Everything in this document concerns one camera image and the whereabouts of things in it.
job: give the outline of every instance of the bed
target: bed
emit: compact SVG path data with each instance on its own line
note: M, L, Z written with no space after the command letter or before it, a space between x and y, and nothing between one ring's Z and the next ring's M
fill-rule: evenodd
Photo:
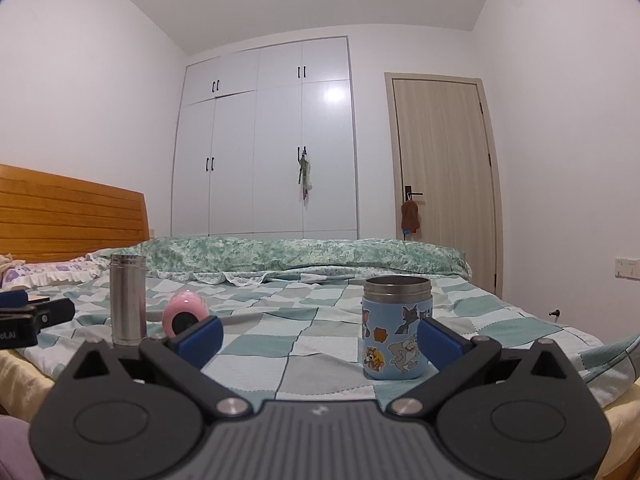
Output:
M69 211L75 204L87 207L77 213ZM47 216L49 224L43 225L42 213L38 212L44 207L63 215ZM160 330L162 310L173 293L196 290L225 325L223 349L203 372L254 406L273 398L377 398L384 405L413 386L411 381L366 380L357 364L362 280L368 273L385 270L384 266L386 270L401 267L400 259L414 264L415 255L407 253L402 242L361 240L340 246L315 241L296 246L301 242L292 241L291 246L232 238L182 238L137 244L148 238L143 209L140 194L0 166L0 224L12 222L19 226L22 222L21 230L3 231L14 234L0 239L0 253L8 252L6 242L13 243L14 256L29 261L70 259L91 253L90 258L106 269L111 251L103 251L104 248L132 246L126 252L145 255L150 268L146 282L149 332ZM10 210L26 212L17 216L15 212L9 214ZM97 212L121 219L123 210L133 212L127 214L137 223L94 223L94 219L109 218ZM61 231L62 228L73 231ZM371 256L372 248L375 257ZM213 261L214 253L224 257ZM341 259L332 263L340 265L321 265L327 263L327 254L337 253ZM537 320L474 287L464 279L465 268L460 262L449 261L452 257L436 254L433 261L420 263L419 270L437 271L422 272L433 280L434 316L465 336L488 333L506 346L526 348L534 338L545 335L556 339L572 360L586 362L584 356L589 356L591 364L582 366L580 373L593 376L590 388L601 405L606 404L604 412L613 433L600 476L610 480L633 478L640 446L640 385L600 384L601 379L593 372L597 365L602 366L606 352L596 338L571 327ZM258 270L247 270L239 264L243 261L252 261ZM358 266L364 261L366 266ZM457 265L456 272L445 272L445 264L447 269ZM0 352L0 403L10 414L25 420L33 417L87 334L110 338L108 286L108 272L104 271L83 283L44 285L32 291L52 298L72 298L78 312L73 322L47 329L38 346L21 353ZM521 326L514 330L514 323ZM630 345L625 342L620 349L626 352ZM616 400L609 402L611 396Z

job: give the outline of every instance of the brown plush toy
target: brown plush toy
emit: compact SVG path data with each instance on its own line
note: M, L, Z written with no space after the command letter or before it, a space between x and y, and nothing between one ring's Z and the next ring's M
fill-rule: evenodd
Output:
M405 233L415 233L420 229L420 217L418 216L418 205L413 200L407 200L400 208L402 212L401 228Z

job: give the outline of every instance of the wooden headboard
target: wooden headboard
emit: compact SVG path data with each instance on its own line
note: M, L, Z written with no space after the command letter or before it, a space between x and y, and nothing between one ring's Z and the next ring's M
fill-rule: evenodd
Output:
M0 164L0 254L60 262L144 240L142 193Z

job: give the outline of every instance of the stainless steel thermos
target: stainless steel thermos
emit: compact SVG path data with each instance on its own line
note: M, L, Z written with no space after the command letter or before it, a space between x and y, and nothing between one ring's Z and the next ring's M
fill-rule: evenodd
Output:
M145 258L112 254L111 339L116 345L135 346L146 337Z

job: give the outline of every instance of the door handle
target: door handle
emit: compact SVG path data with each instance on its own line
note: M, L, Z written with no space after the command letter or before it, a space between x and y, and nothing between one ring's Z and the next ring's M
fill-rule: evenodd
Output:
M411 200L411 197L414 195L424 195L424 193L414 193L411 191L411 186L404 186L404 201L407 202Z

